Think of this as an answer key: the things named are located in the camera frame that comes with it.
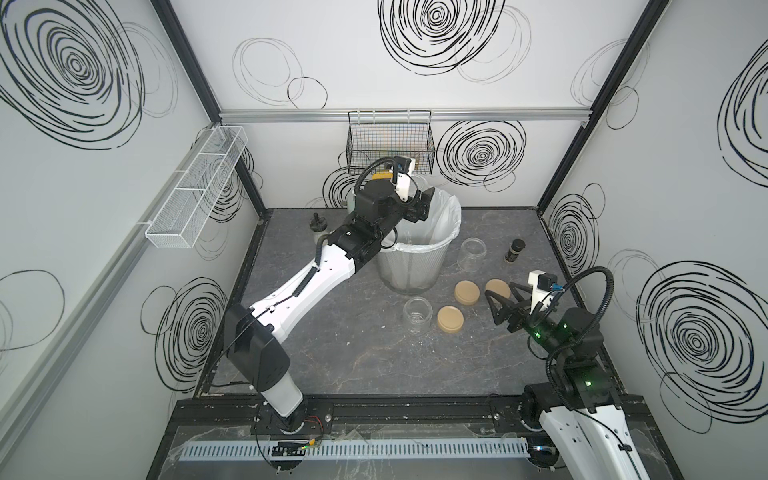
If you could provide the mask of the glass rice jar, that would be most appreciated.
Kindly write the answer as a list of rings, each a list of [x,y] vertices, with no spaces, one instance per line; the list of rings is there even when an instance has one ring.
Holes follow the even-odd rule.
[[[477,272],[487,254],[485,242],[477,237],[464,240],[460,246],[457,264],[467,273]]]

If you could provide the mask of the rice jar tan lid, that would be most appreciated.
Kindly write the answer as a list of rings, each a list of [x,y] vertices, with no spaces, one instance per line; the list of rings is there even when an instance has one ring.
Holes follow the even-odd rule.
[[[409,298],[403,306],[403,321],[409,333],[420,335],[426,332],[433,318],[433,307],[423,297]]]
[[[413,197],[416,194],[417,190],[425,191],[430,187],[431,185],[428,182],[427,178],[421,175],[412,175],[410,177],[409,195]]]

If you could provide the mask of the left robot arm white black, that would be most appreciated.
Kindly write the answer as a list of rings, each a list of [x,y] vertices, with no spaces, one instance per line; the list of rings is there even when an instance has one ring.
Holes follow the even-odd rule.
[[[227,309],[223,354],[278,416],[296,417],[304,401],[282,343],[322,298],[383,249],[401,222],[427,220],[434,195],[433,187],[399,189],[387,179],[358,185],[353,211],[320,237],[304,268],[253,305]]]

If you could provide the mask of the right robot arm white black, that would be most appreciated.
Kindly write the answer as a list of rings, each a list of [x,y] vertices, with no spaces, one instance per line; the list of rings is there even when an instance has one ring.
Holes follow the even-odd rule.
[[[596,316],[570,307],[553,320],[558,290],[510,288],[509,298],[484,292],[494,323],[526,332],[551,361],[547,381],[525,387],[521,421],[547,435],[574,479],[648,479],[618,390],[598,359],[603,336],[588,328]]]

